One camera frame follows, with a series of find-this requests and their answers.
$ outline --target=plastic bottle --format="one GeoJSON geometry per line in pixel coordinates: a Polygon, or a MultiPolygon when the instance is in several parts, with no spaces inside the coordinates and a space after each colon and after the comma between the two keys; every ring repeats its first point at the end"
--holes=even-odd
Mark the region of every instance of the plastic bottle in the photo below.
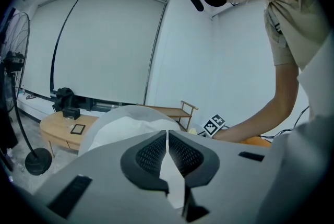
{"type": "Polygon", "coordinates": [[[8,148],[7,149],[7,155],[9,156],[9,158],[11,159],[11,161],[13,162],[13,164],[15,166],[17,166],[17,168],[21,171],[21,172],[24,172],[25,168],[24,166],[17,161],[17,159],[15,158],[14,154],[13,154],[13,149],[11,148],[8,148]]]}

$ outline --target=concrete floor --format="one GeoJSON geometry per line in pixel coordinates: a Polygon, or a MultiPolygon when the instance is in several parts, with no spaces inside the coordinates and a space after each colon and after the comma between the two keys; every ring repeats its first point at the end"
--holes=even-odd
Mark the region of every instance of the concrete floor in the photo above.
{"type": "MultiPolygon", "coordinates": [[[[19,143],[13,148],[13,153],[18,162],[24,166],[25,158],[30,151],[20,131],[18,122],[12,114],[10,114],[10,116],[14,119],[12,126],[19,141],[19,143]]],[[[22,114],[21,121],[32,148],[36,149],[42,147],[47,149],[45,141],[40,136],[39,123],[22,114]]],[[[78,157],[78,151],[66,149],[57,145],[52,145],[52,148],[55,158],[52,160],[50,168],[40,176],[31,175],[26,169],[24,172],[21,172],[17,166],[14,167],[13,172],[6,170],[8,176],[11,175],[13,177],[13,183],[24,188],[29,193],[34,194],[52,174],[58,172],[78,157]]]]}

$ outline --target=white window shade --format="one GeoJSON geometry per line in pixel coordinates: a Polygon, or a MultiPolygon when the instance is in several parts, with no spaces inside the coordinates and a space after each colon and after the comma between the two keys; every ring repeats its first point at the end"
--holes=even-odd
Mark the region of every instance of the white window shade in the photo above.
{"type": "Polygon", "coordinates": [[[76,0],[57,0],[41,6],[30,23],[30,38],[22,85],[50,96],[50,70],[54,48],[63,23],[76,0]]]}
{"type": "Polygon", "coordinates": [[[143,103],[163,9],[155,0],[79,0],[58,44],[54,89],[143,103]]]}

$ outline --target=fan base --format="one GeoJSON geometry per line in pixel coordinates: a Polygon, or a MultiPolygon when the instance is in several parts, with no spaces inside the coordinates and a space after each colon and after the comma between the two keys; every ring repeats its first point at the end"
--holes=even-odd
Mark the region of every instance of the fan base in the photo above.
{"type": "Polygon", "coordinates": [[[26,157],[25,165],[30,174],[38,176],[49,169],[52,157],[50,152],[44,148],[37,148],[34,152],[37,155],[37,158],[30,152],[26,157]]]}

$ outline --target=electric fan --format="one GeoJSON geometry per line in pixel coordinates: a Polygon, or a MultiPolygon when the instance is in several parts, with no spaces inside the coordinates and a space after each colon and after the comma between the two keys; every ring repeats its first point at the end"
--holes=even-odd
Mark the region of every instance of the electric fan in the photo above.
{"type": "Polygon", "coordinates": [[[21,87],[28,51],[30,21],[26,13],[11,18],[4,43],[0,47],[0,97],[1,110],[9,113],[13,108],[23,137],[30,149],[25,160],[27,171],[32,175],[43,174],[49,169],[52,157],[44,148],[32,149],[20,119],[17,98],[21,87]]]}

